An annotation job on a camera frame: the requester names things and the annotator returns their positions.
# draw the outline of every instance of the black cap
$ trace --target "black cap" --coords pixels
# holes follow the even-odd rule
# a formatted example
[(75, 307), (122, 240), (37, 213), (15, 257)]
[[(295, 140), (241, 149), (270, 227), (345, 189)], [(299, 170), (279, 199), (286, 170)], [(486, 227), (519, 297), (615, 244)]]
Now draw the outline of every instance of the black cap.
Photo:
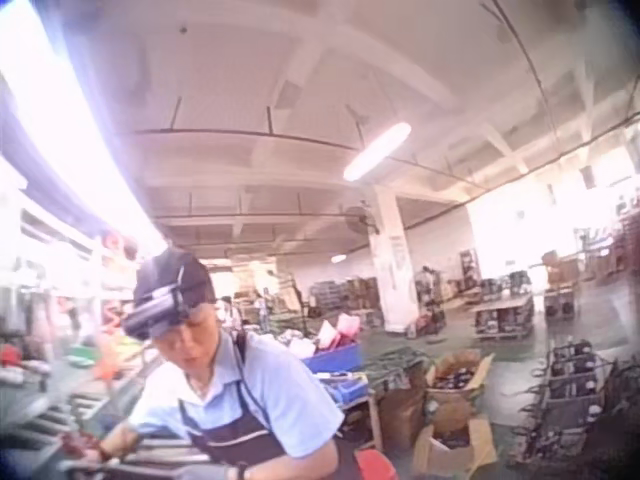
[(133, 291), (136, 307), (157, 289), (179, 283), (184, 303), (196, 307), (201, 303), (214, 303), (215, 292), (207, 267), (191, 253), (169, 247), (157, 257), (142, 264)]

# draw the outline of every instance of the concrete pillar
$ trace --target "concrete pillar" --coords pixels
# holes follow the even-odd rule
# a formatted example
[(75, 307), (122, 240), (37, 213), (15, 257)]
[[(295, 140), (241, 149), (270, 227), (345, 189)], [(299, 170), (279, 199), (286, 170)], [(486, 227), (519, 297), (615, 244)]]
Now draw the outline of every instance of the concrete pillar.
[(369, 233), (369, 245), (378, 279), (385, 330), (404, 333), (419, 315), (413, 266), (395, 194), (374, 186), (372, 214), (379, 233)]

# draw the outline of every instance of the light blue shirt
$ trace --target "light blue shirt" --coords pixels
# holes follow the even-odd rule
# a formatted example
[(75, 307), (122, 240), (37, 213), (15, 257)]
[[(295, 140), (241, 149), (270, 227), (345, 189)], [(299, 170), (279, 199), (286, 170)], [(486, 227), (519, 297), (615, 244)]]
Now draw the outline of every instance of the light blue shirt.
[[(178, 399), (203, 429), (227, 425), (240, 417), (235, 382), (240, 371), (234, 358), (233, 341), (220, 332), (215, 372), (204, 399), (198, 397), (174, 364), (165, 362), (147, 379), (144, 391), (129, 423), (140, 434), (167, 428), (189, 439), (183, 425)], [(307, 456), (336, 433), (344, 414), (335, 405), (309, 369), (284, 346), (268, 337), (249, 334), (244, 376), (248, 387), (269, 417), (269, 426), (243, 386), (249, 409), (278, 438), (287, 455)]]

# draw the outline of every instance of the black apron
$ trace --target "black apron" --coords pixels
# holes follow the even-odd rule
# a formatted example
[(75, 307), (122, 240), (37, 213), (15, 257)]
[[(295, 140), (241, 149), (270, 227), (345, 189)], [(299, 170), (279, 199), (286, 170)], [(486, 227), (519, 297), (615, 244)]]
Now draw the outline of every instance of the black apron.
[[(241, 360), (236, 357), (236, 363), (238, 368), (242, 369), (246, 354), (246, 335), (244, 332), (239, 333), (234, 339), (234, 348), (237, 348), (240, 353)], [(273, 432), (265, 428), (262, 422), (251, 413), (242, 388), (240, 388), (242, 383), (243, 380), (235, 382), (242, 413), (239, 418), (222, 427), (200, 428), (195, 420), (187, 414), (184, 402), (178, 400), (180, 415), (191, 442), (196, 448), (207, 454), (213, 463), (253, 466), (286, 455)], [(253, 398), (246, 385), (245, 388), (249, 391), (251, 400), (266, 415), (267, 412)], [(361, 479), (362, 475), (356, 461), (354, 446), (338, 436), (334, 437), (334, 441), (338, 450), (338, 469), (327, 479)]]

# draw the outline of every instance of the red stool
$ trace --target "red stool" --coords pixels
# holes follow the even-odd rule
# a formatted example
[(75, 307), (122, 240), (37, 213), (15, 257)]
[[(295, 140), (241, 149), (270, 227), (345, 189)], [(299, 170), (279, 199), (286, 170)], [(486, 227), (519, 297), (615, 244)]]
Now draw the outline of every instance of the red stool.
[(360, 450), (356, 452), (356, 460), (362, 472), (362, 480), (398, 480), (396, 469), (377, 450)]

